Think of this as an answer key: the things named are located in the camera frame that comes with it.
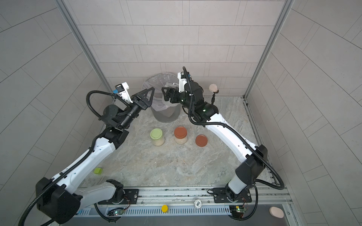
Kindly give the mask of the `red lidded rice jar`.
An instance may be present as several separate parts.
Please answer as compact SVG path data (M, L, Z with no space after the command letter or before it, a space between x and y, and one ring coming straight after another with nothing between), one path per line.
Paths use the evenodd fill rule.
M174 140L177 144L183 145L187 142L187 129L179 126L174 130Z

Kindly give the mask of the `red jar lid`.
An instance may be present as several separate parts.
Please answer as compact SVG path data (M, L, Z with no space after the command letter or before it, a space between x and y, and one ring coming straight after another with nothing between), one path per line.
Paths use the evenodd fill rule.
M198 135L195 139L195 143L199 147L205 147L208 143L208 139L205 135Z

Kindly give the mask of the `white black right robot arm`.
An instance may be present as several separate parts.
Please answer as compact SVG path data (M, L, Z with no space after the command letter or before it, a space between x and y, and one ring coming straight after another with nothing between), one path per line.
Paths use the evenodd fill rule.
M203 89L196 82L190 84L185 84L183 91L179 91L179 88L163 87L161 90L164 100L187 108L192 123L217 135L240 161L240 166L223 193L231 202L235 202L240 199L240 193L253 185L266 168L267 149L264 146L257 147L241 136L227 123L215 105L204 100Z

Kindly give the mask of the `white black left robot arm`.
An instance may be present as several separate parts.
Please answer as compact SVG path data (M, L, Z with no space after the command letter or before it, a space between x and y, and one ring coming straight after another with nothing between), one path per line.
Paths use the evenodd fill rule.
M33 207L50 217L46 225L53 222L64 224L84 207L98 202L113 204L130 202L126 196L123 184L108 179L106 182L80 189L79 185L98 164L117 150L126 140L132 121L139 116L140 111L151 107L154 87L144 89L133 96L129 96L125 85L118 85L115 92L108 93L92 90L86 96L89 109L106 125L105 129L97 135L88 148L78 159L54 177L42 178L36 184L36 198L24 211L19 225L24 225L27 215ZM125 109L112 104L108 105L103 114L99 114L91 105L90 97L93 94L112 96L125 104Z

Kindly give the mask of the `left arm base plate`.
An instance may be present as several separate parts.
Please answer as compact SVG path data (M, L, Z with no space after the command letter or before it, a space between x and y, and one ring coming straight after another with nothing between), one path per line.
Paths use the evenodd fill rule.
M100 205L136 204L139 195L138 189L123 189L116 191L112 198L98 202Z

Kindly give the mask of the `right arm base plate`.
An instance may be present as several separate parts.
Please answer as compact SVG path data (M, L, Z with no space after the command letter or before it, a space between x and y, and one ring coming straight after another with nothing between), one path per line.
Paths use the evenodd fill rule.
M251 193L249 189L243 189L238 195L235 195L233 198L232 193L224 187L215 187L207 190L209 195L214 197L215 203L250 203L252 202Z

